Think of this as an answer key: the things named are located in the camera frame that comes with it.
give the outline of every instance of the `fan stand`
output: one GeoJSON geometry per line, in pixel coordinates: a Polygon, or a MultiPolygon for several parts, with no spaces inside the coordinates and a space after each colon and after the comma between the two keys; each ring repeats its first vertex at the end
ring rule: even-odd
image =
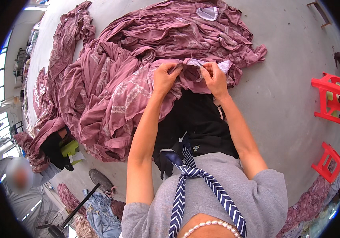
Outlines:
{"type": "Polygon", "coordinates": [[[84,203],[92,196],[92,194],[96,191],[96,189],[100,187],[100,184],[97,183],[97,185],[92,189],[92,191],[80,202],[80,204],[75,208],[71,214],[63,221],[63,223],[60,226],[55,225],[48,225],[48,232],[54,237],[54,238],[66,238],[66,236],[63,234],[62,230],[67,225],[67,223],[74,217],[74,215],[77,213],[77,211],[84,205],[84,203]]]}

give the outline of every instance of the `sleeve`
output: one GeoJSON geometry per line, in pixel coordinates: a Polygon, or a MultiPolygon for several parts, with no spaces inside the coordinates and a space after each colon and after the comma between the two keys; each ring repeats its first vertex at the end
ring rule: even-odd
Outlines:
{"type": "Polygon", "coordinates": [[[262,221],[263,228],[269,237],[275,237],[284,225],[288,215],[288,195],[284,174],[274,169],[258,172],[252,179],[257,183],[254,192],[255,202],[262,221]]]}
{"type": "Polygon", "coordinates": [[[133,202],[125,205],[122,215],[122,236],[123,238],[143,238],[147,236],[147,217],[150,206],[133,202]]]}

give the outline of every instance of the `pearl necklace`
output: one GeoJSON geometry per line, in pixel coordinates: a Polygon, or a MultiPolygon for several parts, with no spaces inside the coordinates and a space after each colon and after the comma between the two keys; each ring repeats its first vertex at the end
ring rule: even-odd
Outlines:
{"type": "Polygon", "coordinates": [[[220,221],[213,220],[213,221],[201,222],[200,224],[198,224],[198,225],[194,226],[193,228],[191,228],[189,231],[185,232],[184,235],[182,236],[182,238],[188,237],[192,232],[194,232],[196,229],[198,229],[201,226],[211,225],[211,224],[218,224],[218,225],[224,226],[228,230],[230,230],[234,234],[235,237],[242,238],[240,236],[240,233],[237,231],[236,228],[234,228],[232,225],[230,225],[227,222],[224,222],[222,220],[220,220],[220,221]]]}

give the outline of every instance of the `right hand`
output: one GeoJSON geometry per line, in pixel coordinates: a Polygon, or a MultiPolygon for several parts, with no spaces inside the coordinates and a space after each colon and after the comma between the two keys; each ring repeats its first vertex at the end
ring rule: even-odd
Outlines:
{"type": "Polygon", "coordinates": [[[224,98],[231,97],[227,89],[227,78],[225,73],[219,69],[218,64],[208,62],[200,67],[200,72],[206,80],[208,89],[216,99],[221,101],[224,98]]]}

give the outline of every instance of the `wall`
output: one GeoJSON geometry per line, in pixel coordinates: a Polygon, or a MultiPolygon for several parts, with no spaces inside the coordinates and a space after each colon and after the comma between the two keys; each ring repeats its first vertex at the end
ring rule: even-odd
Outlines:
{"type": "Polygon", "coordinates": [[[44,11],[40,10],[24,10],[20,13],[15,21],[13,31],[11,33],[5,63],[5,97],[11,98],[20,95],[21,82],[15,83],[13,74],[14,64],[17,58],[19,48],[26,49],[31,29],[40,21],[44,11]]]}

